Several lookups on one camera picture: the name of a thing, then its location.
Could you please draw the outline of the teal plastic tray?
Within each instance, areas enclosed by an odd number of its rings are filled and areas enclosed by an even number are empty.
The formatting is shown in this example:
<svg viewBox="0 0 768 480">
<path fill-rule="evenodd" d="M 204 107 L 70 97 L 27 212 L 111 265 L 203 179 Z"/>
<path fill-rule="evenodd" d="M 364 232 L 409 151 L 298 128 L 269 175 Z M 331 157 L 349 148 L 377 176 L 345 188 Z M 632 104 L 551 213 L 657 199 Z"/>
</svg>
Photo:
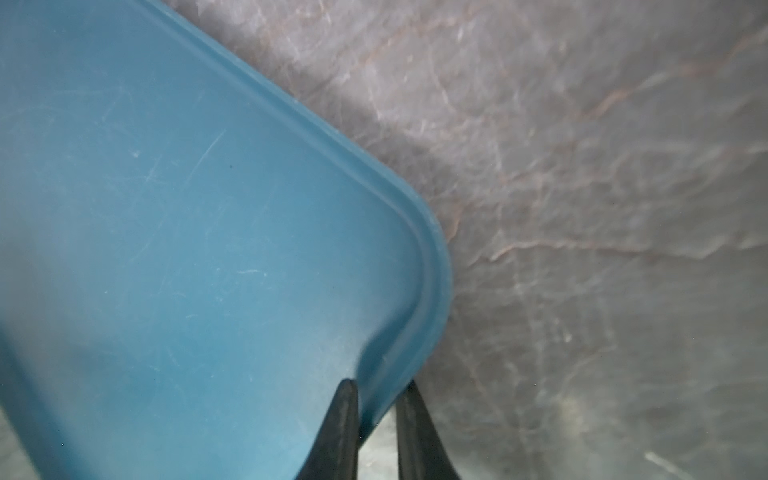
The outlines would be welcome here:
<svg viewBox="0 0 768 480">
<path fill-rule="evenodd" d="M 410 185 L 159 1 L 1 5 L 1 403 L 45 479 L 292 479 L 452 300 Z"/>
</svg>

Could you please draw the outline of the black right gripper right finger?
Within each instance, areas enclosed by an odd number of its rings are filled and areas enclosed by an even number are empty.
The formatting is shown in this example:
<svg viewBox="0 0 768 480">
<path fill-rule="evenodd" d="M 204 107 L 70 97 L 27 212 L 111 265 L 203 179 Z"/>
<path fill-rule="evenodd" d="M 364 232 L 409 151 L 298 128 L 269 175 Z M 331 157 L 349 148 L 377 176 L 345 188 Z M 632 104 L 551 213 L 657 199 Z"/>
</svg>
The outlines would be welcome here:
<svg viewBox="0 0 768 480">
<path fill-rule="evenodd" d="M 395 407 L 398 478 L 459 480 L 414 381 L 400 395 Z"/>
</svg>

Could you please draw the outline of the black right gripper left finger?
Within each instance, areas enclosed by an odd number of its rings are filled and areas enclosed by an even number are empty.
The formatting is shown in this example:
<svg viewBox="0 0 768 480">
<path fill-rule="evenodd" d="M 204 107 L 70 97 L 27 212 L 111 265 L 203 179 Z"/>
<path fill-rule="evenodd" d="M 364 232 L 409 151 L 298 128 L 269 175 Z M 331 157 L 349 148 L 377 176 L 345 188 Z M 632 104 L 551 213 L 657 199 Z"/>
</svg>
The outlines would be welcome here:
<svg viewBox="0 0 768 480">
<path fill-rule="evenodd" d="M 358 473 L 359 396 L 354 380 L 342 380 L 297 480 L 355 480 Z"/>
</svg>

